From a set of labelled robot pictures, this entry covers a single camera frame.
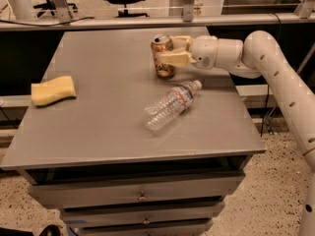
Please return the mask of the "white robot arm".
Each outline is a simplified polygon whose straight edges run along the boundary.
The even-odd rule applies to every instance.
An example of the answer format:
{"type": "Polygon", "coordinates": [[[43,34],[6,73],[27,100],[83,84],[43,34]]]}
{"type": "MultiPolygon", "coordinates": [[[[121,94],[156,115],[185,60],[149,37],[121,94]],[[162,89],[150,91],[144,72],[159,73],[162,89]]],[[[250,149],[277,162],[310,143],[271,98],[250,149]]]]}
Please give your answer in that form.
{"type": "Polygon", "coordinates": [[[298,236],[315,236],[315,94],[291,68],[275,38],[256,30],[245,40],[159,34],[153,43],[161,46],[154,59],[164,65],[222,68],[234,76],[266,80],[312,171],[298,236]]]}

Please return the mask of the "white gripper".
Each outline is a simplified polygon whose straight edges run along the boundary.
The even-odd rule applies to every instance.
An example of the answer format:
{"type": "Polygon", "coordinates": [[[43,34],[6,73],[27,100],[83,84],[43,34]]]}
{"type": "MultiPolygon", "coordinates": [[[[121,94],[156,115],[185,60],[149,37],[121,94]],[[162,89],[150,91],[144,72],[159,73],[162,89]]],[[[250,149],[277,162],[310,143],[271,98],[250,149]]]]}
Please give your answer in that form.
{"type": "Polygon", "coordinates": [[[160,63],[176,67],[186,67],[191,63],[198,69],[214,67],[218,48],[218,39],[215,36],[201,35],[193,39],[189,35],[175,35],[170,39],[173,49],[179,49],[182,52],[159,52],[157,60],[160,63]]]}

